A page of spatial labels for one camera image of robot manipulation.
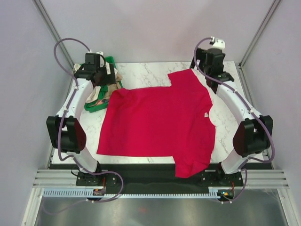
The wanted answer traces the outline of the green plastic bin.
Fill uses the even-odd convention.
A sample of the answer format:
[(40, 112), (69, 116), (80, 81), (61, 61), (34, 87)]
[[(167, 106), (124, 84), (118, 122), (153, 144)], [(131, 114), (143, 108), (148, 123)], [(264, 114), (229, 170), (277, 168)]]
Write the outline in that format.
[(109, 104), (108, 99), (101, 99), (98, 97), (96, 101), (93, 101), (92, 103), (85, 103), (84, 109), (90, 113), (103, 110), (108, 107)]

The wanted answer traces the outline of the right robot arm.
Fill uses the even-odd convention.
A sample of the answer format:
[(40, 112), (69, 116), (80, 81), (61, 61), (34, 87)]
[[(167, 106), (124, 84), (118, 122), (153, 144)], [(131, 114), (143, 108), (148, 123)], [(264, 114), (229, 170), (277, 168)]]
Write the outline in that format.
[(262, 115), (239, 93), (232, 75), (224, 71), (224, 58), (221, 49), (196, 47), (190, 65), (205, 76), (207, 86), (226, 104), (238, 123), (233, 150), (220, 163), (222, 170), (215, 174), (216, 182), (223, 186), (249, 160), (270, 163), (275, 157), (273, 119)]

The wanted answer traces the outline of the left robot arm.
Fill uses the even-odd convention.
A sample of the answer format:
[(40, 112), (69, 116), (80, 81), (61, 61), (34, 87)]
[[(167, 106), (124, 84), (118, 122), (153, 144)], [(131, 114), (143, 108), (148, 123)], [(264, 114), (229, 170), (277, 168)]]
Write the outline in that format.
[(86, 53), (85, 63), (71, 77), (73, 83), (65, 103), (55, 116), (46, 120), (50, 141), (57, 149), (60, 161), (72, 159), (79, 170), (87, 174), (91, 184), (99, 185), (103, 181), (103, 173), (86, 146), (87, 136), (80, 117), (94, 87), (114, 81), (115, 68), (106, 63), (103, 55)]

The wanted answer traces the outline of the red t shirt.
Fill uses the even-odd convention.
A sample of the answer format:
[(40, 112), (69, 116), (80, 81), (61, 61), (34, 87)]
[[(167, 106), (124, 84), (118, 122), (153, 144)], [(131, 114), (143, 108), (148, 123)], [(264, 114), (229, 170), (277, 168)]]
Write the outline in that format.
[(215, 143), (212, 101), (191, 69), (170, 73), (169, 87), (113, 92), (97, 153), (125, 157), (172, 157), (175, 175), (205, 170)]

